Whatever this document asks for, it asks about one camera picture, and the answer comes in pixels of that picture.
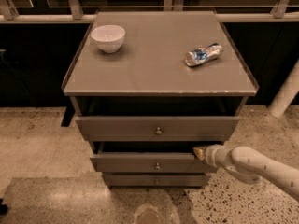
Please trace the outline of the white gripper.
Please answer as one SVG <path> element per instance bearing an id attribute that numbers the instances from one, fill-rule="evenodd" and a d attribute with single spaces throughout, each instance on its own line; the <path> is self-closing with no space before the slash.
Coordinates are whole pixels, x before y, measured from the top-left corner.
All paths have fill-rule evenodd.
<path id="1" fill-rule="evenodd" d="M 194 147 L 194 155 L 200 160 L 215 168 L 227 169 L 233 166 L 231 158 L 232 150 L 222 145 L 212 145 L 205 147 Z"/>

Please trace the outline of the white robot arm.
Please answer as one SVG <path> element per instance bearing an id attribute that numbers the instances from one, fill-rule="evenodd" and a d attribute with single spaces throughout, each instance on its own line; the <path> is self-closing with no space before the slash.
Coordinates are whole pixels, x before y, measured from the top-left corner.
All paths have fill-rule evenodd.
<path id="1" fill-rule="evenodd" d="M 200 161 L 222 168 L 245 184 L 257 184 L 265 178 L 299 201 L 299 170 L 274 161 L 251 147 L 212 145 L 194 147 L 193 152 Z"/>

